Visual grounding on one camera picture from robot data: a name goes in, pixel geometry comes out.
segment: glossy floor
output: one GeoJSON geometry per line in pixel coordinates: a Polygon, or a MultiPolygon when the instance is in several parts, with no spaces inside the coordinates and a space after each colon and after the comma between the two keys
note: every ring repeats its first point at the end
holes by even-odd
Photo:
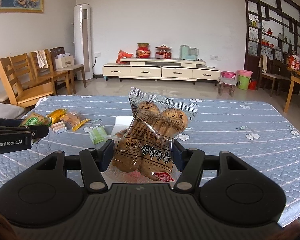
{"type": "MultiPolygon", "coordinates": [[[[292,95],[288,113],[283,112],[287,93],[281,92],[279,96],[269,96],[269,90],[241,90],[236,88],[234,97],[228,94],[225,88],[223,95],[218,95],[218,88],[210,82],[190,81],[166,81],[166,80],[138,80],[109,78],[93,79],[84,88],[80,81],[75,82],[77,95],[101,95],[101,96],[126,96],[130,88],[136,87],[146,92],[165,95],[170,98],[194,98],[194,99],[232,99],[244,101],[263,101],[274,106],[292,125],[300,132],[300,95],[292,95]]],[[[58,91],[59,95],[66,95],[66,89],[58,91]]]]}

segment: metal screw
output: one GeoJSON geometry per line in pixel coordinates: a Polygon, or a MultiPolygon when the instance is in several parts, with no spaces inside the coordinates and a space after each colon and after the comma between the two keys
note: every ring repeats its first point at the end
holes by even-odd
{"type": "Polygon", "coordinates": [[[91,189],[94,189],[94,190],[98,190],[98,189],[103,189],[106,185],[102,182],[99,182],[99,181],[95,181],[95,182],[92,182],[89,187],[91,189]]]}
{"type": "Polygon", "coordinates": [[[177,188],[181,190],[188,190],[192,188],[192,184],[189,182],[179,182],[177,188]]]}

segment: drawer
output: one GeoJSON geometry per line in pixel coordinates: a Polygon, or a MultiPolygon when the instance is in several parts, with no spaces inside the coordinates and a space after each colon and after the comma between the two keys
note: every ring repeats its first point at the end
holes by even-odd
{"type": "Polygon", "coordinates": [[[162,77],[192,78],[192,69],[163,67],[162,68],[162,77]]]}
{"type": "Polygon", "coordinates": [[[131,67],[125,67],[125,66],[113,66],[113,67],[105,67],[102,68],[102,74],[104,76],[130,76],[131,67]]]}
{"type": "Polygon", "coordinates": [[[133,77],[161,77],[160,67],[131,67],[133,77]]]}
{"type": "Polygon", "coordinates": [[[192,72],[192,77],[197,79],[218,80],[220,77],[220,71],[194,69],[192,72]]]}

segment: red diamond label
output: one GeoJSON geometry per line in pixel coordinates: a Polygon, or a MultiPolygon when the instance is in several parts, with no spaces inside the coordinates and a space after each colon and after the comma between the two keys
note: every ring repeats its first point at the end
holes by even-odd
{"type": "Polygon", "coordinates": [[[170,174],[167,172],[156,172],[155,175],[159,180],[161,180],[163,182],[173,182],[174,181],[173,177],[171,177],[170,174]]]}

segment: bed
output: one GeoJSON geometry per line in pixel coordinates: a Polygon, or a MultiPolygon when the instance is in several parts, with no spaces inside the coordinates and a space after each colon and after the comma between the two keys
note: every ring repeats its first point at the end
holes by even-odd
{"type": "MultiPolygon", "coordinates": [[[[177,136],[185,148],[198,148],[206,154],[230,151],[272,179],[285,191],[287,203],[279,223],[287,225],[300,217],[300,133],[273,106],[257,101],[176,99],[199,105],[189,129],[177,136]]],[[[131,115],[128,97],[119,96],[51,96],[34,111],[46,115],[55,109],[79,111],[91,120],[101,119],[108,134],[115,117],[131,115]]],[[[93,145],[86,127],[54,134],[33,145],[31,150],[0,155],[0,187],[26,168],[56,150],[67,155],[101,147],[93,145]]],[[[82,184],[80,172],[69,171],[69,177],[82,184]]],[[[204,171],[201,185],[216,176],[204,171]]]]}

